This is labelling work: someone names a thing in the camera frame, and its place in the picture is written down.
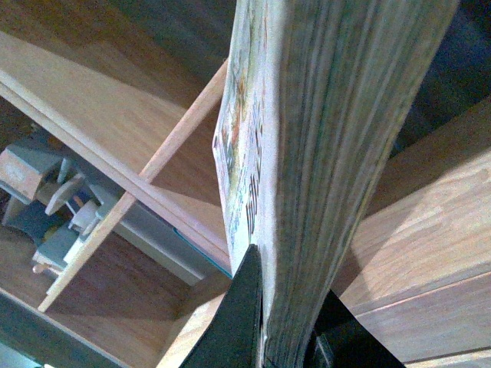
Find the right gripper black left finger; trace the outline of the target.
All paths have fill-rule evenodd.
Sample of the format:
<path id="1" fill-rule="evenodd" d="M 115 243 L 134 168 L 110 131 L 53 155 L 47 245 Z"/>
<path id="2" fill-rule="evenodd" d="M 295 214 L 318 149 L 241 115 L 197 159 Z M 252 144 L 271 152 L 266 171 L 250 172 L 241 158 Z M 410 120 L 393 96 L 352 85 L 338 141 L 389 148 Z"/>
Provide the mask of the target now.
<path id="1" fill-rule="evenodd" d="M 185 367 L 256 367 L 262 321 L 262 265 L 250 245 L 212 322 Z"/>

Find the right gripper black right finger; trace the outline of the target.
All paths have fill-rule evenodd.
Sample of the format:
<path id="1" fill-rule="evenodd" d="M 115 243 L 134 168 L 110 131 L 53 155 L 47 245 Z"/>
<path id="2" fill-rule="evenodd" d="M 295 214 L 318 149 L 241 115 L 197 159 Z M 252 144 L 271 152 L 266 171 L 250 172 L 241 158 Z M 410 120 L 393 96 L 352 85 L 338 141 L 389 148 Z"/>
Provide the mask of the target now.
<path id="1" fill-rule="evenodd" d="M 402 367 L 333 291 L 322 305 L 306 351 L 307 367 Z"/>

